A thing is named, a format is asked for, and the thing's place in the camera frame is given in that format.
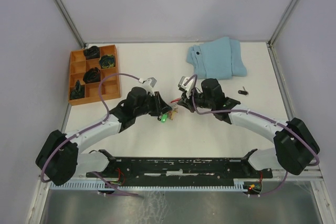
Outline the green key tag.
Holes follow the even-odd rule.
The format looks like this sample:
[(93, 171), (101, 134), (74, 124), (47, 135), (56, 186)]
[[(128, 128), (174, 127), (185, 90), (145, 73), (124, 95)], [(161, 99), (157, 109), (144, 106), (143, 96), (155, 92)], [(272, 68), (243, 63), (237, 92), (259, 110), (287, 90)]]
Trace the green key tag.
[(168, 114), (163, 114), (163, 115), (161, 116), (160, 121), (161, 121), (162, 123), (164, 123), (164, 122), (167, 120), (167, 118), (168, 118)]

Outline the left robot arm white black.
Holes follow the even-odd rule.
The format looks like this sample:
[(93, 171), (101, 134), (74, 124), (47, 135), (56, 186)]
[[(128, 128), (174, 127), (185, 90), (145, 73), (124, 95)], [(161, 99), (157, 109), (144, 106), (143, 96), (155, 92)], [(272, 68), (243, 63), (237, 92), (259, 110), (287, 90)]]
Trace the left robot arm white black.
[(123, 132), (139, 116), (148, 114), (160, 119), (171, 110), (159, 92), (148, 93), (144, 88), (134, 87), (126, 99), (85, 129), (69, 133), (59, 130), (51, 132), (36, 158), (36, 165), (41, 169), (41, 181), (51, 181), (59, 186), (73, 176), (86, 173), (98, 172), (105, 177), (112, 176), (116, 171), (112, 155), (107, 151), (89, 154), (85, 152), (86, 149), (108, 136)]

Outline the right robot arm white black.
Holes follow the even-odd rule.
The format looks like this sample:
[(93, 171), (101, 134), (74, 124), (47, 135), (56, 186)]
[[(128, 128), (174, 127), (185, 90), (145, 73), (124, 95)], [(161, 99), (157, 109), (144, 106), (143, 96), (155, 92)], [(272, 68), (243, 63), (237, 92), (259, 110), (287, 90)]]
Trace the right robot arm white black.
[(302, 120), (279, 120), (254, 112), (227, 97), (217, 79), (203, 80), (202, 90), (197, 91), (196, 80), (196, 75), (181, 78), (178, 88), (182, 95), (178, 105), (192, 113), (212, 114), (220, 121), (248, 129), (273, 144), (272, 148), (252, 150), (245, 156), (247, 161), (241, 164), (243, 175), (254, 177), (266, 168), (282, 168), (300, 175), (306, 167), (319, 164), (320, 147)]

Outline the red handled metal key organizer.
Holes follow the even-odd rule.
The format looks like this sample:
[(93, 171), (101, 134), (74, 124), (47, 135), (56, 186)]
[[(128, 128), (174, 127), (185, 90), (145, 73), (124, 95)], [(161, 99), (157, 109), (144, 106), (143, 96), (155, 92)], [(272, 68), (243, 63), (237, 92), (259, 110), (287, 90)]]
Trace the red handled metal key organizer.
[(174, 99), (170, 102), (171, 111), (168, 112), (167, 117), (170, 120), (173, 120), (176, 114), (178, 113), (178, 102), (181, 98)]

